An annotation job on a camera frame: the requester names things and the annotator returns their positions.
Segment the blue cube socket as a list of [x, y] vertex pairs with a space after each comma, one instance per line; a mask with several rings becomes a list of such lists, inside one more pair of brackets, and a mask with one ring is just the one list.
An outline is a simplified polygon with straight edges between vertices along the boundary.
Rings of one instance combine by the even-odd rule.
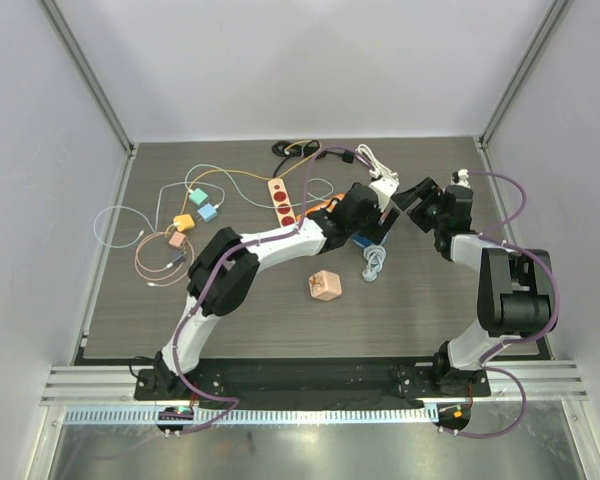
[[383, 246], [387, 238], [388, 233], [374, 233], [370, 235], [356, 233], [351, 237], [351, 240], [360, 248], [367, 248], [371, 245]]

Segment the orange power strip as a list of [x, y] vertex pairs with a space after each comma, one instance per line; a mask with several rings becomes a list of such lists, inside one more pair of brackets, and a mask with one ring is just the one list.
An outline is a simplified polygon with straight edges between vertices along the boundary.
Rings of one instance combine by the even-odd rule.
[[338, 203], [339, 201], [341, 201], [343, 198], [344, 198], [344, 194], [339, 193], [327, 201], [323, 201], [321, 203], [318, 203], [318, 204], [312, 206], [311, 208], [306, 210], [302, 215], [297, 215], [295, 217], [296, 222], [299, 223], [303, 216], [307, 216], [310, 213], [313, 213], [313, 212], [321, 210], [321, 209], [327, 209], [329, 212], [331, 212], [333, 210], [333, 208], [335, 207], [335, 204]]

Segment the pink cube socket adapter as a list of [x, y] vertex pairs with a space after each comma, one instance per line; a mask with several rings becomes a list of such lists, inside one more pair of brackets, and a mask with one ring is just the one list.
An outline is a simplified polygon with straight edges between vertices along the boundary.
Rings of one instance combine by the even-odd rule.
[[308, 279], [309, 293], [312, 298], [330, 301], [342, 294], [340, 276], [334, 272], [321, 270]]

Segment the beige red power strip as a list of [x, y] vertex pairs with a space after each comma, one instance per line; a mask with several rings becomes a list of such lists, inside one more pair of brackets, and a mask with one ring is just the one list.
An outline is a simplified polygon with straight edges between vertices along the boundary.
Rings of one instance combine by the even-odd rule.
[[294, 214], [293, 207], [289, 199], [289, 194], [283, 179], [271, 179], [267, 182], [267, 187], [273, 204], [273, 210], [279, 225], [281, 227], [286, 227], [295, 224], [296, 216]]

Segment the light blue charger plug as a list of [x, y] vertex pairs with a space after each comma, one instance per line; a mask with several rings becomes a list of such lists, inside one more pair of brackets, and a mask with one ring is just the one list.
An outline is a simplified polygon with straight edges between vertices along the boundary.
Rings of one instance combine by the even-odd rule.
[[206, 203], [197, 209], [198, 216], [205, 223], [209, 223], [218, 216], [218, 205]]

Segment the teal charger plug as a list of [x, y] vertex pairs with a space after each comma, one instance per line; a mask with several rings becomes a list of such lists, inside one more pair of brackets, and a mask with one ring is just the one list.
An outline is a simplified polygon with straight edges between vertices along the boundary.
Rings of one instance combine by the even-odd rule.
[[209, 200], [209, 195], [202, 189], [196, 188], [189, 191], [188, 199], [196, 207], [201, 207]]

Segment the yellow charger plug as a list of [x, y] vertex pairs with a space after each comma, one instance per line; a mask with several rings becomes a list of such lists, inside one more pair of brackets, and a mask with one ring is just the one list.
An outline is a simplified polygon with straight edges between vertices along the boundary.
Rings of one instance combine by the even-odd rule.
[[173, 218], [173, 226], [180, 232], [186, 232], [195, 227], [195, 221], [190, 214], [181, 214]]

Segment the pink charger plug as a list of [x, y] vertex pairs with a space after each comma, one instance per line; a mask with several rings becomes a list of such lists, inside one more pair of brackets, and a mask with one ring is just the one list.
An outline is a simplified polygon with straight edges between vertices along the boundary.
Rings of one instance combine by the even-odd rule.
[[175, 231], [169, 238], [168, 244], [176, 249], [184, 249], [187, 241], [187, 236], [184, 233]]

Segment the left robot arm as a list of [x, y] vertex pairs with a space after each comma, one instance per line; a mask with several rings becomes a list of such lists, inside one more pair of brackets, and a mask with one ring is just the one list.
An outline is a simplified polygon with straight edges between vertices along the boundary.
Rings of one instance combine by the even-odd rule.
[[391, 206], [397, 190], [398, 183], [386, 177], [368, 185], [356, 182], [342, 198], [288, 226], [255, 234], [239, 234], [231, 227], [218, 231], [189, 268], [183, 314], [154, 357], [146, 383], [170, 399], [185, 397], [192, 387], [190, 372], [214, 327], [240, 307], [258, 274], [338, 249], [355, 234], [380, 243], [400, 214]]

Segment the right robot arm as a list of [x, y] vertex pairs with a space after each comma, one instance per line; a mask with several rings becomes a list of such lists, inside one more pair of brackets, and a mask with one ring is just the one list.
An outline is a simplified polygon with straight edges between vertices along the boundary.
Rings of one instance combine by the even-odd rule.
[[548, 253], [522, 252], [473, 230], [473, 198], [459, 172], [445, 188], [427, 178], [392, 197], [420, 230], [434, 233], [434, 247], [445, 260], [479, 274], [476, 320], [433, 356], [430, 381], [441, 396], [467, 395], [482, 382], [489, 360], [513, 344], [536, 341], [557, 321]]

